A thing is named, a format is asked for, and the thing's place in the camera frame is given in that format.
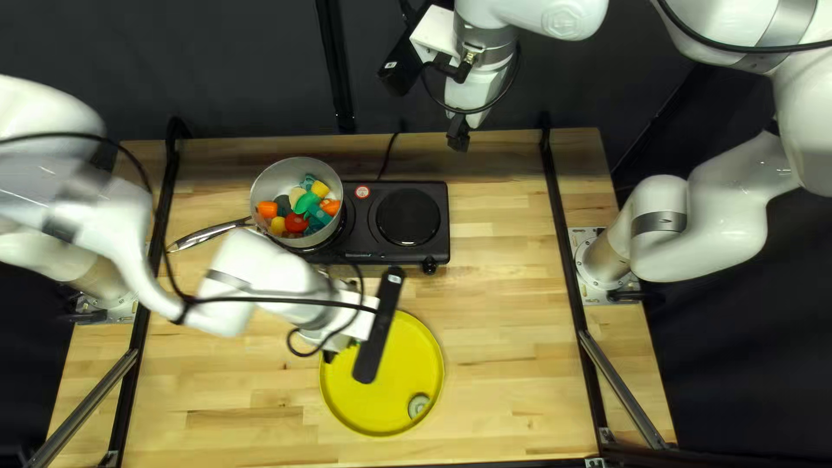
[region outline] wooden table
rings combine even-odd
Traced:
[[[402,135],[394,146],[385,179],[444,180],[450,196],[451,262],[435,276],[410,270],[400,302],[433,331],[445,355],[443,394],[422,424],[386,439],[343,427],[319,394],[318,360],[286,350],[290,326],[276,317],[259,311],[245,334],[225,339],[154,315],[125,466],[390,466],[596,453],[539,139],[539,131],[476,132],[470,151],[460,154],[446,148],[443,134],[423,133]],[[251,181],[282,157],[310,154],[343,179],[374,178],[388,140],[185,142],[167,237],[247,215]],[[163,143],[125,146],[158,183]],[[617,205],[597,130],[553,130],[552,152],[568,225],[607,225]],[[135,178],[131,172],[125,164],[116,168]],[[171,256],[184,290],[195,290],[219,245]],[[375,284],[368,281],[369,291]],[[589,307],[587,320],[647,414],[673,441],[641,307]],[[53,429],[124,352],[129,333],[129,326],[76,328]],[[54,466],[100,460],[115,401],[113,392]],[[605,401],[610,427],[620,438],[637,440],[609,393]]]

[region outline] teal toy piece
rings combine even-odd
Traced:
[[[302,215],[310,210],[312,207],[317,207],[318,203],[320,203],[320,197],[315,195],[312,192],[306,192],[300,198],[298,198],[298,202],[295,203],[294,212]]]

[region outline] black cable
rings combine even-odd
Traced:
[[[337,329],[330,332],[323,340],[321,340],[320,343],[318,343],[318,345],[312,351],[307,351],[307,352],[297,351],[295,349],[295,347],[292,346],[292,335],[294,335],[295,333],[300,331],[299,327],[293,328],[289,333],[286,334],[286,347],[288,347],[289,351],[291,351],[291,353],[294,354],[295,356],[298,356],[298,357],[312,356],[316,352],[320,351],[321,348],[324,347],[324,345],[327,343],[327,341],[329,341],[330,338],[332,338],[335,335],[338,335],[341,331],[346,330],[348,326],[352,325],[353,322],[355,321],[355,319],[358,318],[359,313],[361,311],[370,311],[370,312],[373,312],[373,313],[376,312],[375,309],[373,309],[371,307],[367,307],[367,306],[364,305],[364,275],[361,274],[361,270],[354,263],[348,262],[348,264],[353,268],[353,271],[355,271],[355,275],[359,278],[359,283],[360,283],[359,307],[355,307],[355,313],[353,314],[353,316],[351,316],[349,318],[349,321],[347,321],[347,323],[343,324],[342,326],[340,326]]]
[[[832,40],[808,42],[806,44],[794,44],[789,46],[737,46],[734,44],[726,44],[724,42],[714,41],[713,39],[709,39],[708,37],[702,36],[692,27],[685,24],[685,22],[683,22],[681,18],[679,18],[676,15],[676,12],[673,11],[673,8],[671,8],[671,6],[667,4],[667,0],[656,0],[656,3],[659,5],[659,8],[661,8],[661,10],[665,13],[667,18],[671,20],[674,26],[681,29],[681,31],[685,33],[685,35],[701,44],[705,44],[706,46],[713,47],[717,50],[736,53],[791,53],[805,52],[809,50],[822,49],[825,47],[832,47]]]
[[[424,68],[422,68],[422,72],[420,73],[419,77],[422,79],[422,85],[424,86],[424,90],[428,93],[428,96],[430,96],[430,98],[433,99],[434,102],[436,102],[439,106],[444,108],[446,111],[453,112],[455,114],[463,114],[463,115],[479,114],[480,112],[487,111],[488,109],[494,107],[498,102],[500,102],[500,100],[502,100],[506,96],[506,94],[508,93],[508,90],[511,89],[512,85],[514,84],[514,79],[517,78],[518,72],[520,71],[520,57],[521,56],[522,56],[522,51],[521,51],[521,48],[520,48],[520,43],[518,42],[517,51],[515,53],[514,59],[512,60],[513,64],[510,65],[510,67],[512,68],[512,71],[511,71],[511,74],[508,76],[508,80],[506,80],[506,82],[503,84],[503,89],[500,91],[500,93],[494,99],[492,99],[489,102],[486,102],[485,104],[483,104],[480,107],[475,107],[473,109],[459,109],[459,108],[456,108],[456,107],[451,107],[448,104],[445,104],[445,102],[443,100],[436,98],[433,95],[433,93],[430,92],[430,87],[428,86],[428,82],[427,82],[427,80],[425,80]]]
[[[133,164],[136,168],[136,171],[139,173],[139,177],[141,178],[142,183],[145,186],[145,189],[153,195],[153,189],[150,184],[150,179],[147,176],[147,170],[141,164],[141,162],[130,152],[127,148],[123,147],[122,145],[114,142],[113,140],[106,138],[106,137],[99,137],[98,135],[93,135],[91,133],[80,133],[80,132],[44,132],[44,133],[31,133],[27,135],[21,135],[18,137],[10,137],[0,140],[0,145],[14,143],[14,142],[23,142],[27,140],[37,140],[43,138],[54,138],[54,137],[70,137],[70,138],[80,138],[82,140],[93,140],[96,142],[105,143],[110,145],[111,147],[117,148],[120,152],[124,153],[127,159]],[[375,309],[369,306],[364,305],[364,277],[361,275],[361,270],[353,264],[350,264],[356,274],[359,277],[361,283],[361,290],[359,292],[359,303],[358,304],[350,304],[349,302],[340,302],[340,301],[326,301],[326,300],[319,300],[319,299],[294,299],[288,297],[208,297],[208,298],[197,298],[191,295],[185,294],[176,284],[176,279],[174,279],[173,269],[171,268],[171,262],[167,256],[166,249],[162,251],[162,257],[165,260],[165,268],[167,269],[168,281],[171,282],[171,287],[173,288],[174,292],[182,299],[185,303],[185,307],[182,310],[182,315],[180,321],[184,321],[184,317],[187,314],[188,310],[196,305],[199,304],[206,304],[210,302],[279,302],[285,304],[309,304],[311,306],[329,306],[329,307],[343,307],[354,309],[355,314],[350,318],[346,325],[338,328],[335,331],[329,333],[318,345],[315,347],[315,350],[311,352],[311,354],[299,353],[297,352],[291,345],[290,351],[297,356],[308,357],[312,356],[315,352],[319,351],[332,336],[340,333],[341,331],[345,330],[348,326],[352,325],[355,318],[358,316],[360,311],[369,311],[369,312],[376,312]],[[289,338],[291,335],[294,334],[297,330],[293,330],[287,336],[287,343],[289,342]]]
[[[393,149],[393,143],[396,141],[396,138],[399,137],[399,134],[400,132],[394,133],[393,136],[390,137],[390,142],[387,143],[387,151],[384,152],[384,161],[381,163],[381,169],[379,169],[379,174],[375,178],[376,181],[380,181],[384,172],[387,171],[387,164],[390,162],[390,150]]]

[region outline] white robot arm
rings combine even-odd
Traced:
[[[800,186],[832,196],[832,48],[741,53],[722,47],[825,42],[832,38],[832,2],[651,1],[676,47],[690,59],[772,79],[780,135],[762,132],[704,162],[688,181],[671,176],[642,181],[609,229],[576,259],[587,284],[599,289],[618,288],[630,270],[664,282],[734,266],[765,244],[769,200]],[[695,34],[723,44],[695,40],[669,13]]]
[[[0,142],[5,140],[0,144],[0,261],[68,282],[104,306],[130,307],[137,299],[175,323],[218,336],[241,333],[259,306],[294,324],[315,350],[338,352],[353,341],[367,341],[376,314],[384,309],[392,315],[395,299],[390,298],[398,298],[403,272],[391,269],[383,277],[379,294],[388,287],[388,300],[381,303],[246,230],[224,240],[195,298],[167,293],[147,261],[152,213],[147,190],[88,165],[86,158],[97,145],[87,140],[9,142],[56,130],[101,135],[97,114],[50,87],[2,76],[0,102],[7,104],[0,112]],[[62,124],[41,118],[41,111]],[[363,380],[356,378],[372,381],[374,369],[367,370],[361,370]]]
[[[465,151],[468,129],[479,127],[511,86],[519,28],[581,41],[597,31],[606,14],[607,0],[457,0],[454,11],[431,5],[409,40],[421,63],[448,75],[443,103],[448,118],[456,117],[448,137],[463,141],[449,146]],[[398,65],[389,60],[384,66]]]

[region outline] metal bracket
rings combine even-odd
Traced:
[[[578,252],[586,249],[597,238],[600,232],[603,232],[604,227],[571,227],[569,228],[569,243],[572,246],[572,261],[575,262],[577,269],[578,288],[581,292],[581,301],[584,306],[623,306],[625,304],[635,304],[636,301],[610,301],[607,298],[607,290],[601,289],[597,283],[591,284],[583,279],[581,276],[582,264],[578,258]],[[619,288],[616,291],[640,291],[641,283],[639,283],[636,275],[629,272],[619,282]]]
[[[601,437],[602,444],[616,443],[616,437],[612,434],[612,431],[610,431],[609,427],[599,427],[598,435]]]
[[[75,304],[75,314],[69,318],[78,325],[103,325],[105,323],[133,323],[138,301],[131,298],[119,299],[117,307],[102,309],[95,297],[82,294]]]
[[[607,468],[607,462],[601,457],[585,458],[583,459],[583,465],[586,468]]]
[[[98,462],[96,468],[116,468],[116,461],[118,460],[118,451],[108,451],[104,454],[101,461]]]

